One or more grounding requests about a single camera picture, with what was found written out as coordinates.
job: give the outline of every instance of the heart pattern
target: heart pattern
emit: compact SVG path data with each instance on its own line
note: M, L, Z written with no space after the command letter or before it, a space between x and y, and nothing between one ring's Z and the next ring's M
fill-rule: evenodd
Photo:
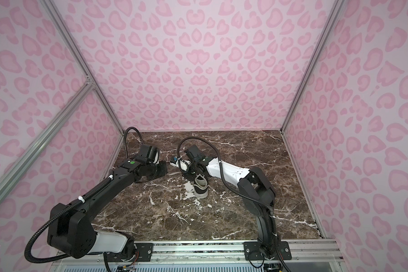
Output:
M94 139L89 132L96 135ZM0 271L48 269L51 264L25 260L22 252L29 237L49 219L53 206L68 204L103 178L119 137L100 101L90 93L0 204ZM47 245L46 232L32 253L37 257L57 253Z
M0 177L85 81L43 10L0 1Z
M333 2L55 1L121 124L142 131L281 128Z
M402 58L408 60L408 1L349 1L286 134L349 271L408 271Z

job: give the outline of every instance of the brown marble surface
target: brown marble surface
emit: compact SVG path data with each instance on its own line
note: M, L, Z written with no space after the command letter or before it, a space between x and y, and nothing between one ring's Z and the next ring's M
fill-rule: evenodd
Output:
M161 149L161 160L176 155L177 144L188 136L211 141L222 159L240 167L260 167L277 191L275 216L282 238L319 238L316 225L278 131L205 131L147 132L147 144ZM189 140L205 154L213 154L206 144ZM137 135L128 136L129 154L137 152ZM115 165L125 158L120 151ZM168 166L168 173L156 180L133 184L124 189L95 218L98 230L124 231L137 241L256 239L255 218L244 208L240 197L228 192L222 181L212 178L205 199L196 199L190 182L178 168Z

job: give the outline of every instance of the sneaker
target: sneaker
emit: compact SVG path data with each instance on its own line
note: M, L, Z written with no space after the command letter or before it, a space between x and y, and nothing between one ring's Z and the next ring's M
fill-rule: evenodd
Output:
M208 195L208 182L202 174L197 174L195 178L194 194L197 199L206 198Z

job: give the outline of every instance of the ventilation grille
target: ventilation grille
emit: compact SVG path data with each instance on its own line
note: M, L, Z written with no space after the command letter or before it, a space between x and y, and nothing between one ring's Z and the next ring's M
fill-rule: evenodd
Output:
M112 272L117 266L110 265ZM67 265L64 272L106 272L104 265ZM263 272L250 264L136 265L133 272Z

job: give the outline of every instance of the mounting plate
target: mounting plate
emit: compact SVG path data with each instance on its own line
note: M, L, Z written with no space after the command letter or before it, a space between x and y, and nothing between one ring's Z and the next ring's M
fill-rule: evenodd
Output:
M263 260L263 256L261 256L260 253L260 242L244 242L243 243L243 249L245 253L245 259L247 261L261 261ZM288 242L286 241L281 241L280 245L278 246L278 249L280 250L281 256L283 256L284 260L291 260L291 253L290 253L290 248L288 247Z
M135 243L139 256L137 262L149 262L153 254L153 243ZM109 253L107 255L108 262L121 262L119 253Z

